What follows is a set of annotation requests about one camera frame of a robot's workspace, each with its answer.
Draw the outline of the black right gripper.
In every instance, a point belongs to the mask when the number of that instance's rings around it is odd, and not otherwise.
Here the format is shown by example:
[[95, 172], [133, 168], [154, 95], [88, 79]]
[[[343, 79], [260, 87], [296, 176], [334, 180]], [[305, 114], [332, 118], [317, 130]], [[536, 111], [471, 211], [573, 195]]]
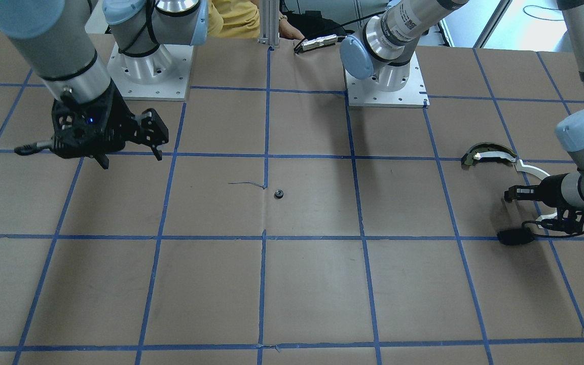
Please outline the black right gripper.
[[[53, 102], [54, 135], [51, 151], [62, 158], [94, 156], [102, 169], [109, 169], [107, 153], [137, 142], [138, 122], [114, 82], [95, 99], [78, 102], [75, 89], [65, 86]], [[152, 145], [156, 160], [163, 160], [161, 145]]]

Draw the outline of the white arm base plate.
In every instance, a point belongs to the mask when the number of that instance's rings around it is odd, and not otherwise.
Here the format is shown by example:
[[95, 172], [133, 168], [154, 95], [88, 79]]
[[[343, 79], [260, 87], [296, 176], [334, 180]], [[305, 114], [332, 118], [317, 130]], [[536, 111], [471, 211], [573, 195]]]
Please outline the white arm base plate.
[[385, 65], [374, 77], [359, 80], [344, 71], [348, 103], [356, 107], [429, 107], [417, 54], [401, 67]]

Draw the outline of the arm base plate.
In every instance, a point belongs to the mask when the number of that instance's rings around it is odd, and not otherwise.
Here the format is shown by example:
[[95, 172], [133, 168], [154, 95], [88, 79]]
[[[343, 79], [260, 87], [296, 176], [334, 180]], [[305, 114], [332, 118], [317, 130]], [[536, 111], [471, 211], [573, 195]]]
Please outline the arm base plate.
[[161, 45], [152, 55], [121, 55], [114, 44], [107, 71], [127, 101], [186, 100], [194, 46]]

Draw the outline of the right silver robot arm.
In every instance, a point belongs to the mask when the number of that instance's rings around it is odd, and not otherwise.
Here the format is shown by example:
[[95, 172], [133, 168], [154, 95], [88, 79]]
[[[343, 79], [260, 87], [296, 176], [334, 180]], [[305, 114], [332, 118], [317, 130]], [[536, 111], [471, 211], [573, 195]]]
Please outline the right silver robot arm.
[[[99, 56], [85, 25], [94, 1], [0, 1], [0, 31], [12, 42], [54, 101], [53, 135], [14, 148], [20, 156], [49, 150], [63, 159], [88, 157], [108, 169], [107, 155], [128, 142], [157, 160], [169, 130], [149, 108], [134, 114]], [[104, 1], [105, 21], [118, 46], [121, 71], [142, 85], [174, 73], [167, 45], [197, 46], [208, 35], [206, 1]]]

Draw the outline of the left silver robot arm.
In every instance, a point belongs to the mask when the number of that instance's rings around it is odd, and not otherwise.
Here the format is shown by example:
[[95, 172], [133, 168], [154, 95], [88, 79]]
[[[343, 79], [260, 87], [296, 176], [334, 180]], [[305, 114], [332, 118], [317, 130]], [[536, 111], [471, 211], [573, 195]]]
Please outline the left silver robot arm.
[[[403, 67], [415, 53], [417, 39], [466, 1], [393, 1], [382, 14], [367, 21], [363, 30], [345, 37], [341, 62], [359, 80], [379, 79], [392, 67]], [[584, 88], [584, 1], [558, 1], [570, 37], [578, 74]], [[513, 186], [507, 202], [540, 201], [553, 208], [584, 209], [584, 110], [573, 113], [555, 128], [563, 150], [577, 166], [573, 173], [551, 175], [539, 185]]]

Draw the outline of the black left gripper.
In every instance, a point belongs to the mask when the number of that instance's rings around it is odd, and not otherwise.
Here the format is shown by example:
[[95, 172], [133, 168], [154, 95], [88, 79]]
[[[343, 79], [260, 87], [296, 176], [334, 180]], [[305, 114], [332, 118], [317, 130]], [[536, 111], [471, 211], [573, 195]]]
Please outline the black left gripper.
[[537, 186], [512, 186], [504, 192], [504, 201], [538, 201], [551, 208], [565, 208], [562, 182], [566, 175], [551, 175]]

